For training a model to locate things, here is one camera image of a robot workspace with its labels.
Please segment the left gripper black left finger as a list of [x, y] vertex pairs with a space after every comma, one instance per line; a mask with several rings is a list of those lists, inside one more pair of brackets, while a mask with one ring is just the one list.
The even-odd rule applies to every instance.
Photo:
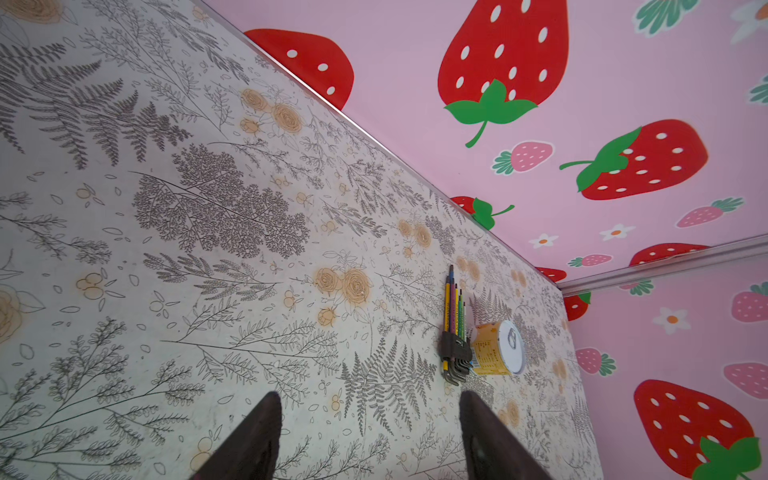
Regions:
[[277, 392], [268, 392], [211, 457], [193, 480], [272, 479], [279, 456], [282, 408]]

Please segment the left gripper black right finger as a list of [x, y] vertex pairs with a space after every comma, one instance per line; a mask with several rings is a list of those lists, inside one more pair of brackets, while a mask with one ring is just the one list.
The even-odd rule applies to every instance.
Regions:
[[469, 479], [551, 479], [474, 391], [461, 393], [459, 407]]

